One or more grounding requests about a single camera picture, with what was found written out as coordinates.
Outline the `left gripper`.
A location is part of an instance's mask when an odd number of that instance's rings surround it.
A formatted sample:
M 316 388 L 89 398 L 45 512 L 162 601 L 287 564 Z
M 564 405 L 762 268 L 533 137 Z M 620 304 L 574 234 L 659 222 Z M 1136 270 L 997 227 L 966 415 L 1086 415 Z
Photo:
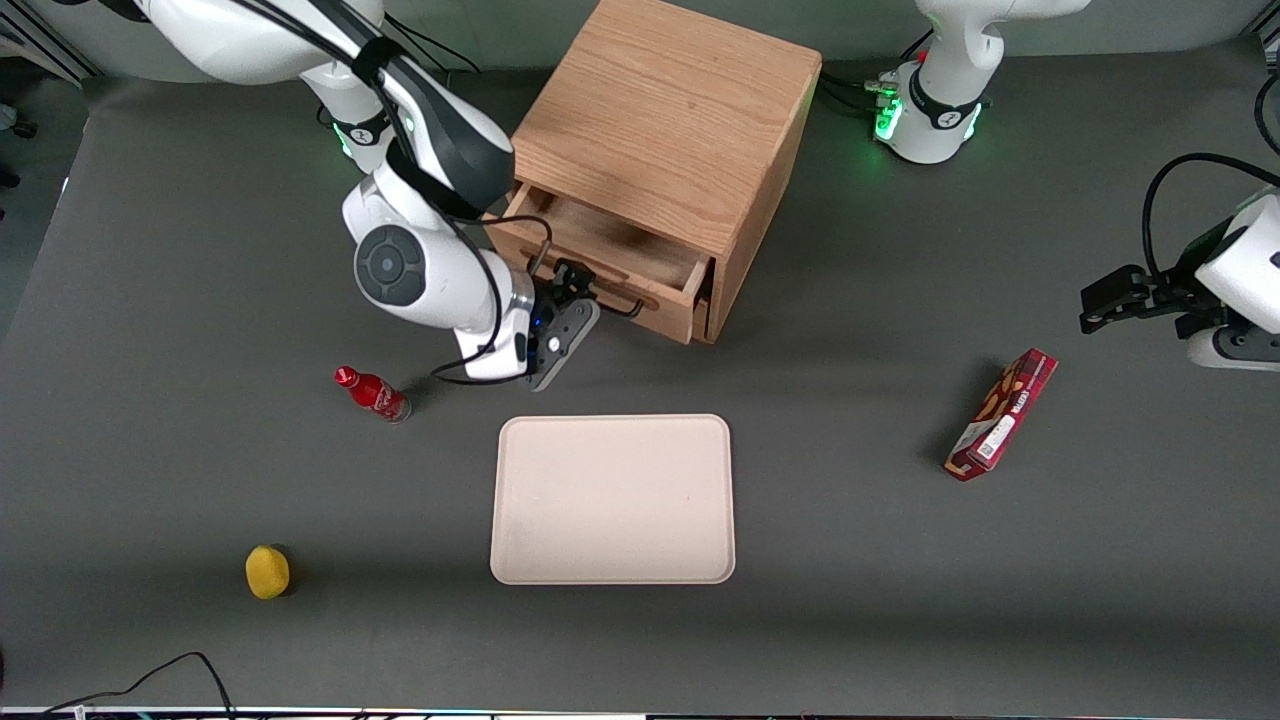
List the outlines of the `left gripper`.
M 1279 204 L 1261 193 L 1185 249 L 1151 296 L 1143 268 L 1128 264 L 1082 291 L 1079 328 L 1093 334 L 1129 319 L 1172 314 L 1178 337 L 1197 343 L 1276 343 Z

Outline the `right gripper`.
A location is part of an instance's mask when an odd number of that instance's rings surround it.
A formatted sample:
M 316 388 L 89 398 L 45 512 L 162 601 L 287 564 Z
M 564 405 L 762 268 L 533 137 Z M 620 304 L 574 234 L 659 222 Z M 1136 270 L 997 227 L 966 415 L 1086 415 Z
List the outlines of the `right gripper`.
M 538 290 L 538 329 L 572 331 L 579 297 L 595 297 L 596 274 L 585 264 L 556 261 L 550 288 Z M 509 269 L 509 279 L 490 293 L 477 318 L 453 329 L 468 383 L 497 383 L 525 375 L 530 368 L 535 284 L 526 270 Z

